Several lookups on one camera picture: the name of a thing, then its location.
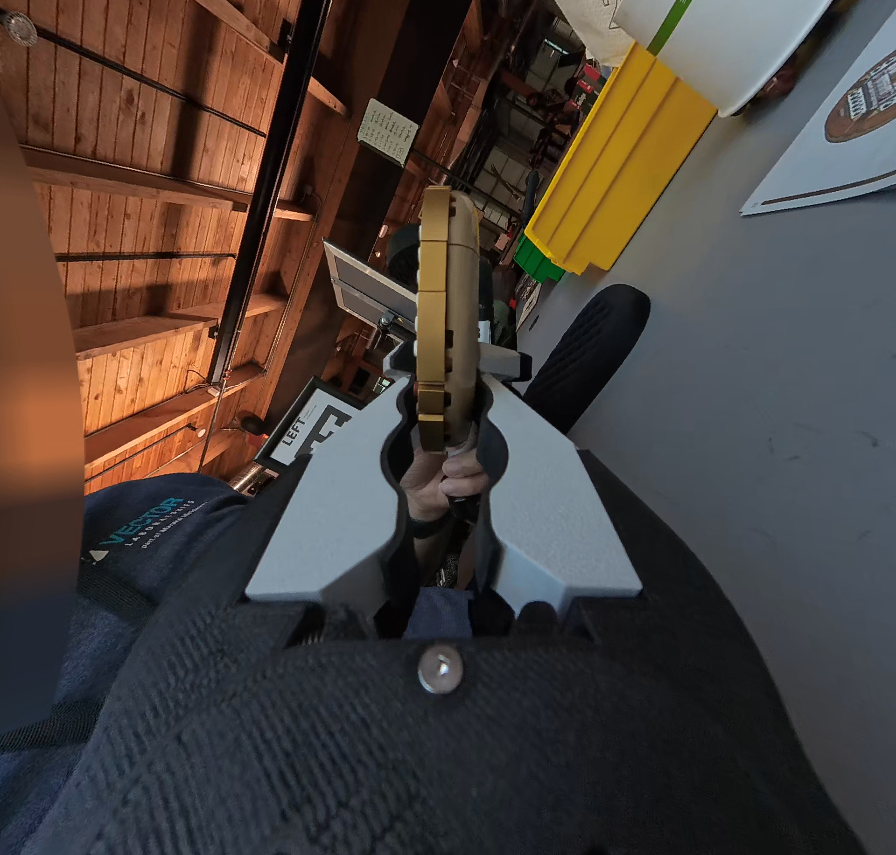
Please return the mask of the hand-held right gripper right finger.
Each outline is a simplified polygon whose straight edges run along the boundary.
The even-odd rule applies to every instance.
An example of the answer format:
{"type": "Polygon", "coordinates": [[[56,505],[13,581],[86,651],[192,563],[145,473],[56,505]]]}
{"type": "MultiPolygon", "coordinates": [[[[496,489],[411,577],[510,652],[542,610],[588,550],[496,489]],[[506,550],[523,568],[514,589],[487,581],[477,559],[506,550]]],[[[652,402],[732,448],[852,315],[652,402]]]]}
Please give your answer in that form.
{"type": "Polygon", "coordinates": [[[488,478],[475,526],[477,589],[513,612],[643,589],[575,445],[492,376],[481,378],[476,458],[488,478]]]}

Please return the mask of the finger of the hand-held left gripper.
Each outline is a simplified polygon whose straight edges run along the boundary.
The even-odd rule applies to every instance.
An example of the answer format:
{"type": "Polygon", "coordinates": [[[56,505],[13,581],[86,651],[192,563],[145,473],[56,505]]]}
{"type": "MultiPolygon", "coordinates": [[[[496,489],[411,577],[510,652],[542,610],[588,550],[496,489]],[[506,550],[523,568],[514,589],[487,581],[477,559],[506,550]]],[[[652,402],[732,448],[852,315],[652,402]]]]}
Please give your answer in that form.
{"type": "Polygon", "coordinates": [[[387,354],[383,361],[382,376],[398,384],[403,380],[417,379],[417,342],[402,342],[387,354]]]}
{"type": "Polygon", "coordinates": [[[501,346],[479,346],[477,370],[500,381],[531,381],[532,357],[501,346]]]}

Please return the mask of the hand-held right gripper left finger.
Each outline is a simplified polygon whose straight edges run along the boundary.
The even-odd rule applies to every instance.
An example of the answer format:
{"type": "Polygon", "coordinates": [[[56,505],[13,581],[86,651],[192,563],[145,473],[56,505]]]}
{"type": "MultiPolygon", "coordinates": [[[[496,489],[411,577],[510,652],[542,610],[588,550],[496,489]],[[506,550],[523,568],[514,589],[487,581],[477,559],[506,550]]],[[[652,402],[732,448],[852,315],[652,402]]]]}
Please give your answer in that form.
{"type": "Polygon", "coordinates": [[[373,618],[385,604],[409,611],[420,567],[399,486],[412,457],[411,380],[391,384],[310,456],[299,471],[245,595],[253,602],[346,605],[373,618]]]}

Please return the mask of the round gold lego model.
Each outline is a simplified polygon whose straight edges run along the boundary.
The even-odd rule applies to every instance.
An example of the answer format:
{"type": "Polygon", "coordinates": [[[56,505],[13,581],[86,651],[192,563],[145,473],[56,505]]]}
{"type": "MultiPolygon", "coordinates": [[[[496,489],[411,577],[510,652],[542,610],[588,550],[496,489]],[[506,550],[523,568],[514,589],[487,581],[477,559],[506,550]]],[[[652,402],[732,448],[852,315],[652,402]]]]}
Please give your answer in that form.
{"type": "Polygon", "coordinates": [[[465,443],[479,356],[478,212],[449,187],[428,187],[420,213],[416,391],[421,448],[465,443]]]}

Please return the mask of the lego instruction booklet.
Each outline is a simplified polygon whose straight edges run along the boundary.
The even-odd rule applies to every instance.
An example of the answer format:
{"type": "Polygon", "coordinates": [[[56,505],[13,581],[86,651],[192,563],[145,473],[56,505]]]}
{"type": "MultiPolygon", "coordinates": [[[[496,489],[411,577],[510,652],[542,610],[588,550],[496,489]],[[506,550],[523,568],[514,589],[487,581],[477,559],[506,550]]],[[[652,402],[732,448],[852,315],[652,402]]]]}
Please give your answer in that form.
{"type": "Polygon", "coordinates": [[[822,205],[895,183],[895,15],[885,21],[740,210],[822,205]]]}

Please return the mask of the dark brown lego stand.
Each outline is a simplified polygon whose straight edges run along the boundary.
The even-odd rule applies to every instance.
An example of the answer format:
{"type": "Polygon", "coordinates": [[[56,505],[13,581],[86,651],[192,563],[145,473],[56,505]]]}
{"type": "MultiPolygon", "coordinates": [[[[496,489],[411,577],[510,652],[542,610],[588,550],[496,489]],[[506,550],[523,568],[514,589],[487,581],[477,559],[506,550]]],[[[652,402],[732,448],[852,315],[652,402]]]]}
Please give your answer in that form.
{"type": "Polygon", "coordinates": [[[739,114],[765,107],[790,94],[798,81],[799,61],[793,54],[784,64],[762,85],[758,92],[739,110],[739,114]]]}

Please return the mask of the person's left hand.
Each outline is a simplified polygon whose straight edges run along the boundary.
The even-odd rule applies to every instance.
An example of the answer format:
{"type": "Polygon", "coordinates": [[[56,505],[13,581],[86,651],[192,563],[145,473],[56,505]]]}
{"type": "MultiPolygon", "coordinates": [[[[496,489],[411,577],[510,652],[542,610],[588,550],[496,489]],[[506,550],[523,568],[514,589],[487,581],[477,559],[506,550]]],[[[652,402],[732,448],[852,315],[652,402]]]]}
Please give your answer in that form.
{"type": "Polygon", "coordinates": [[[410,517],[427,523],[449,511],[450,499],[479,495],[487,483],[487,474],[474,448],[437,455],[417,446],[400,487],[405,492],[410,517]]]}

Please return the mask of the small printed card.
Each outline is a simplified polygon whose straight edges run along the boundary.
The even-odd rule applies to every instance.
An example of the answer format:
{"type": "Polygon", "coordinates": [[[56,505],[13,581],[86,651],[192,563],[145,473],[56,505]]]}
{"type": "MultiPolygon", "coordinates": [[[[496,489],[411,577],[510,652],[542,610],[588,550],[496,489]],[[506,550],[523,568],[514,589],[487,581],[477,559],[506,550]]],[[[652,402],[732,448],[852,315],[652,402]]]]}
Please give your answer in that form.
{"type": "Polygon", "coordinates": [[[517,331],[519,332],[527,318],[531,315],[539,302],[542,283],[528,275],[523,275],[515,289],[515,317],[517,331]]]}

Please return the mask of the green plastic bin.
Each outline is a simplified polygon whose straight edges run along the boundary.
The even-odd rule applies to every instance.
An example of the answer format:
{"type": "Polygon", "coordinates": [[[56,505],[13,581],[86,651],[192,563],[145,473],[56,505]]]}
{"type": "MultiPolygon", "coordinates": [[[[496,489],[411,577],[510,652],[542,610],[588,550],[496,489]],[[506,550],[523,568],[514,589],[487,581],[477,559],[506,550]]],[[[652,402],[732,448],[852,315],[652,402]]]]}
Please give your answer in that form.
{"type": "Polygon", "coordinates": [[[513,254],[513,261],[536,283],[560,281],[566,271],[554,264],[526,234],[521,234],[513,254]]]}

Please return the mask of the yellow plastic bin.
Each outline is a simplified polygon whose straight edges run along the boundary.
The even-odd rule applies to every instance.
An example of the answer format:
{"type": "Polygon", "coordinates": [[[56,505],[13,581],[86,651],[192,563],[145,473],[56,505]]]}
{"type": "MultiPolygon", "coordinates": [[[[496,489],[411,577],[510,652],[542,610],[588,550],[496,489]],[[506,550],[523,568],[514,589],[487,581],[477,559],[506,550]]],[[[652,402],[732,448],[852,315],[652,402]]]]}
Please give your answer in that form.
{"type": "Polygon", "coordinates": [[[610,270],[717,112],[633,43],[566,151],[526,236],[567,273],[610,270]]]}

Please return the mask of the white paper note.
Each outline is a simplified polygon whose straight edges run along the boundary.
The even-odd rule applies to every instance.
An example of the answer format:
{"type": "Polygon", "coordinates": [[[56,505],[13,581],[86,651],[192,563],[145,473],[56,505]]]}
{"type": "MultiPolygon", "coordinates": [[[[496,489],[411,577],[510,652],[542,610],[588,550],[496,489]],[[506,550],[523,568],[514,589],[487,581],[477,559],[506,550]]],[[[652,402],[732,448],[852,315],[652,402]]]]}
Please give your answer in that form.
{"type": "Polygon", "coordinates": [[[417,122],[370,98],[357,130],[357,142],[394,165],[405,168],[419,132],[417,122]]]}

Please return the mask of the black ceiling rail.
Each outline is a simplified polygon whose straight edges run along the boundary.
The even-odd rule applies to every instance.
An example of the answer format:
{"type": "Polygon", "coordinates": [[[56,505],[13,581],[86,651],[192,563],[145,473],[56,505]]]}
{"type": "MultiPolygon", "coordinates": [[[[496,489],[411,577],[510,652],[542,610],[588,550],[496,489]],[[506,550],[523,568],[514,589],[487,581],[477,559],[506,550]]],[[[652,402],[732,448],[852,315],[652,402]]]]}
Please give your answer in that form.
{"type": "Polygon", "coordinates": [[[331,4],[332,0],[301,0],[292,28],[271,126],[264,142],[210,363],[208,381],[220,393],[226,388],[236,354],[331,4]]]}

